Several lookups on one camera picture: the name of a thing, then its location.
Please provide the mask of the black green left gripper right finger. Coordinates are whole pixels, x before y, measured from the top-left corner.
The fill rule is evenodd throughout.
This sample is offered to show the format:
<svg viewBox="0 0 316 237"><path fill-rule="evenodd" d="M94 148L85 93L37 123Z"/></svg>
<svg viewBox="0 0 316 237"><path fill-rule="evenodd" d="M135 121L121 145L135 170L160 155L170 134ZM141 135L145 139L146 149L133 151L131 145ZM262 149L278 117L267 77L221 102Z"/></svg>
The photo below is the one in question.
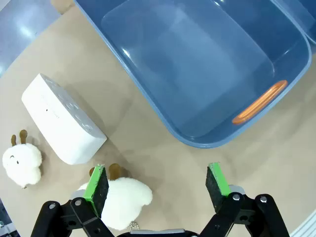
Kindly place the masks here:
<svg viewBox="0 0 316 237"><path fill-rule="evenodd" d="M210 163L205 181L215 214L199 234L200 237L226 237L234 225L243 225L251 237L288 237L289 232L269 194L254 199L232 191L220 164Z"/></svg>

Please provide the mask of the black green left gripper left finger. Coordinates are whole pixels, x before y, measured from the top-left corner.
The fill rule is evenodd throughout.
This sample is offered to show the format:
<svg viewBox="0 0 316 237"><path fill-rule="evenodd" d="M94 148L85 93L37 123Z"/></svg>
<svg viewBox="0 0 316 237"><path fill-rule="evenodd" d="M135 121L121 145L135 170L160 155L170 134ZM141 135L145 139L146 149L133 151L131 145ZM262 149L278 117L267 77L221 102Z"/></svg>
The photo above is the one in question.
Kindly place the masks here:
<svg viewBox="0 0 316 237"><path fill-rule="evenodd" d="M81 197L63 205L52 200L42 205L31 236L69 237L73 230L82 229L88 237L112 237L101 220L108 189L104 165L95 166Z"/></svg>

